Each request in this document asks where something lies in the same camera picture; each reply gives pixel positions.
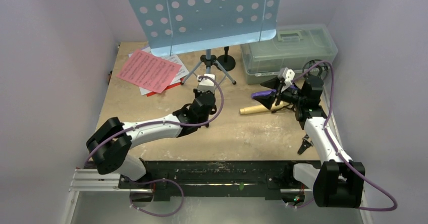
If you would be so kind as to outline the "pink sheet music page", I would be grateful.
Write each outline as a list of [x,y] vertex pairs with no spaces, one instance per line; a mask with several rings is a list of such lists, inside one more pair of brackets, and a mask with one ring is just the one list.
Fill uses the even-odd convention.
[[173,81],[181,65],[136,50],[125,62],[117,77],[155,93],[162,93]]

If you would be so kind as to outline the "cream recorder flute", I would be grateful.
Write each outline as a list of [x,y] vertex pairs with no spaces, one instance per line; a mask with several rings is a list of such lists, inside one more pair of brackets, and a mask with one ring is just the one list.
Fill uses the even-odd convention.
[[268,112],[268,111],[279,110],[285,106],[287,106],[287,104],[284,103],[283,101],[280,102],[280,104],[278,104],[278,105],[273,104],[271,109],[268,109],[263,105],[249,106],[249,107],[241,108],[239,110],[239,114],[240,115],[250,115],[250,114],[264,113],[264,112]]

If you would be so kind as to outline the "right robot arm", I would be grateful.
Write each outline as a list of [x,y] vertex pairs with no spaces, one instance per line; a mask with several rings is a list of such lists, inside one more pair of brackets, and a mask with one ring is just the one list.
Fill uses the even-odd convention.
[[327,115],[320,105],[324,82],[313,75],[305,77],[301,88],[295,84],[285,90],[285,80],[272,78],[261,83],[269,93],[256,94],[253,99],[267,109],[277,101],[295,106],[295,118],[308,136],[307,141],[315,147],[321,167],[310,164],[295,164],[283,174],[289,187],[303,183],[313,191],[319,207],[359,208],[361,205],[365,167],[355,162],[340,147],[331,128],[326,124]]

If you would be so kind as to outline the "purple microphone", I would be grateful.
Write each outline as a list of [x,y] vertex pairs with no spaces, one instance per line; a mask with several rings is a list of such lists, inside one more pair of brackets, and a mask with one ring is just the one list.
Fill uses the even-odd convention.
[[[289,88],[287,88],[287,90],[297,90],[298,88],[294,85],[291,85]],[[269,89],[269,90],[264,90],[264,91],[258,91],[255,93],[251,94],[251,98],[254,99],[256,96],[266,96],[269,95],[271,92],[276,92],[275,89]]]

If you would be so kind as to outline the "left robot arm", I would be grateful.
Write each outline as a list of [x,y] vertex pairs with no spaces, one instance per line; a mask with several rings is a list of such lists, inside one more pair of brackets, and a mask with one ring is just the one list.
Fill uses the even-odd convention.
[[100,175],[119,173],[131,179],[137,188],[145,188],[150,183],[150,174],[143,161],[129,151],[144,143],[179,138],[202,126],[208,127],[208,117],[216,112],[214,93],[196,93],[192,103],[163,118],[134,123],[109,118],[87,140],[86,147]]

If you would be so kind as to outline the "black tripod microphone stand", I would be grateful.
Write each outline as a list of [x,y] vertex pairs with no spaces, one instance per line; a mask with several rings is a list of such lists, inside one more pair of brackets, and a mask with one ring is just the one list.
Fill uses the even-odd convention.
[[301,101],[297,104],[291,104],[295,107],[296,112],[304,114],[323,115],[320,103],[320,96],[323,92],[324,77],[323,73],[328,74],[331,63],[326,60],[311,60],[304,65],[304,71],[301,75],[294,77],[293,84],[301,90]]

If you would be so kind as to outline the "light blue music stand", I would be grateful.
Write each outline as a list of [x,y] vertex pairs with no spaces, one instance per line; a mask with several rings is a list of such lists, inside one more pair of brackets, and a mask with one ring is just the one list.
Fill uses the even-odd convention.
[[158,57],[266,41],[280,0],[128,0]]

